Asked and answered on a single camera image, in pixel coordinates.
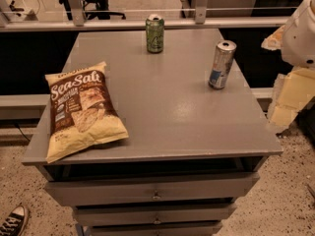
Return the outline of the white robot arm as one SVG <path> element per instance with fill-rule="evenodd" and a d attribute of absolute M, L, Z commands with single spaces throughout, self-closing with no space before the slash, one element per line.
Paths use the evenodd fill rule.
<path fill-rule="evenodd" d="M 277 76 L 268 109 L 269 128 L 281 133 L 315 97 L 315 0 L 303 0 L 261 47 L 279 50 L 282 59 L 292 66 L 286 76 Z"/>

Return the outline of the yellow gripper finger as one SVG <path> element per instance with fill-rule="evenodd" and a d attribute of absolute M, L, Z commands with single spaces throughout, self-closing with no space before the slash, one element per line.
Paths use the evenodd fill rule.
<path fill-rule="evenodd" d="M 284 26 L 281 26 L 263 40 L 261 47 L 272 51 L 281 50 L 283 47 L 283 34 Z"/>
<path fill-rule="evenodd" d="M 315 97 L 315 69 L 294 67 L 279 74 L 268 109 L 270 129 L 287 129 L 298 113 Z"/>

